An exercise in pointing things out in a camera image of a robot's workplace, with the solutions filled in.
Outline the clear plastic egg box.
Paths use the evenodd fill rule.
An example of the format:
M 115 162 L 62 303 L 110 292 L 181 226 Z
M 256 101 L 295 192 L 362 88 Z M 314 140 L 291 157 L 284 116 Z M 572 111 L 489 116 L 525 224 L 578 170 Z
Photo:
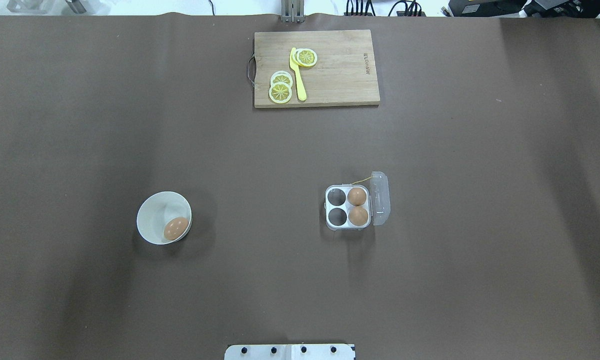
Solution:
M 347 201 L 351 187 L 362 187 L 367 192 L 367 200 L 363 207 L 368 211 L 370 219 L 363 227 L 355 227 L 349 222 L 348 214 L 353 205 Z M 391 214 L 391 198 L 389 179 L 381 171 L 373 171 L 370 177 L 353 183 L 335 184 L 325 189 L 325 223 L 333 231 L 361 231 L 370 226 L 382 226 Z

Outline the brown egg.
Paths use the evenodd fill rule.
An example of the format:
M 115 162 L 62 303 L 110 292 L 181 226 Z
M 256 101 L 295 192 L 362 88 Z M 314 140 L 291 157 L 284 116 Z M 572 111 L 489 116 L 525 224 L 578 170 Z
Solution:
M 363 187 L 351 187 L 347 194 L 347 201 L 354 207 L 361 207 L 366 203 L 367 192 Z
M 352 207 L 348 214 L 349 222 L 355 227 L 363 227 L 370 219 L 368 211 L 363 206 Z
M 189 220 L 185 217 L 174 218 L 163 228 L 163 237 L 171 242 L 180 239 L 188 230 Z

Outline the brown egg front in box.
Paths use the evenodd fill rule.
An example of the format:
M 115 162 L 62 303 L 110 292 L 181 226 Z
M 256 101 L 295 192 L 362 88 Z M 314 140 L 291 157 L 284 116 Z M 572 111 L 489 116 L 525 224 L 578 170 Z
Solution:
M 349 222 L 355 227 L 363 227 L 370 219 L 368 211 L 363 206 L 352 207 L 348 214 Z

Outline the lemon slice front left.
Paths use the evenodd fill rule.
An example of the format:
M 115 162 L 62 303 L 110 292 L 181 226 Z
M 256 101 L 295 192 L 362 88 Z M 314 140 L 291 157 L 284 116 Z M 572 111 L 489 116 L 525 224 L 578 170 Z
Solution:
M 280 81 L 270 85 L 269 98 L 275 104 L 286 104 L 292 98 L 292 86 Z

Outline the lemon slice rear left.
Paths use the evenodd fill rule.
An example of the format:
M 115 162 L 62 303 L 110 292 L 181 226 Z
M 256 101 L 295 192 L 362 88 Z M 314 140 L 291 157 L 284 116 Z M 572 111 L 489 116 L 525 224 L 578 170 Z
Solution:
M 271 75 L 270 85 L 272 86 L 277 83 L 284 83 L 292 87 L 293 75 L 291 75 L 291 73 L 289 73 L 288 71 L 284 70 L 276 71 L 275 73 L 273 73 L 273 75 Z

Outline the wooden cutting board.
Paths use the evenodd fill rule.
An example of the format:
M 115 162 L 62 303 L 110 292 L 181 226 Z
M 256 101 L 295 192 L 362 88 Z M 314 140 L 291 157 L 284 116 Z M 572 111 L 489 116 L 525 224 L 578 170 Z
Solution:
M 318 56 L 315 66 L 300 66 L 306 101 L 297 98 L 295 75 L 289 66 L 293 47 L 312 49 Z M 256 32 L 254 61 L 257 109 L 377 106 L 381 101 L 368 29 Z M 270 78 L 277 71 L 293 75 L 293 95 L 286 104 L 275 104 L 269 98 Z

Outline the metal clamp at table edge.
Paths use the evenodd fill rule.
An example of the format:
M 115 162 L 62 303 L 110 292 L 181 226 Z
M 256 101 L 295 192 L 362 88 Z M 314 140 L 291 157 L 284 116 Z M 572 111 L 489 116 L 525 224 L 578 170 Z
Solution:
M 281 22 L 304 23 L 306 20 L 304 9 L 304 0 L 281 0 Z

